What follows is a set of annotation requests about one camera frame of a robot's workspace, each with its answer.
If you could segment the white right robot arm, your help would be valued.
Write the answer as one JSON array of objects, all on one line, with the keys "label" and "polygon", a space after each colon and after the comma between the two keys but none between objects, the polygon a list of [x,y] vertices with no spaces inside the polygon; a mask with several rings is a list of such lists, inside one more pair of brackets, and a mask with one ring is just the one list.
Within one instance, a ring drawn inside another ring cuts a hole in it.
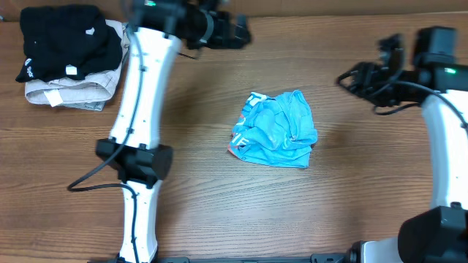
[{"label": "white right robot arm", "polygon": [[381,62],[360,62],[337,85],[383,115],[419,107],[428,129],[433,172],[430,208],[400,227],[397,237],[359,241],[345,262],[467,261],[467,66],[458,64],[454,28],[417,32],[413,68],[404,69],[402,36],[381,39]]}]

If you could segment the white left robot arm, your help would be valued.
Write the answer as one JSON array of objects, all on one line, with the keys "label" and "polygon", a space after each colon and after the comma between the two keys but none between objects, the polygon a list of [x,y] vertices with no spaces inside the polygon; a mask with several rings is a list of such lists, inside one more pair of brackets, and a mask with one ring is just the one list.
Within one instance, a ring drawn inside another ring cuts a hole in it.
[{"label": "white left robot arm", "polygon": [[124,93],[96,154],[118,173],[124,194],[124,237],[116,262],[156,262],[156,207],[173,161],[159,125],[166,87],[181,48],[239,50],[252,41],[247,17],[231,19],[218,1],[134,1]]}]

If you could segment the light blue t-shirt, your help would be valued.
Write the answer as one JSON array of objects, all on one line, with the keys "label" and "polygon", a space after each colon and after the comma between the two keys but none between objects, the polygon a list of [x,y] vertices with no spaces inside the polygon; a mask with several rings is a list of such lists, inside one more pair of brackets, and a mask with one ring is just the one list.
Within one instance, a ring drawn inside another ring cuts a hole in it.
[{"label": "light blue t-shirt", "polygon": [[227,149],[242,161],[306,169],[318,131],[299,90],[270,97],[250,93],[233,126]]}]

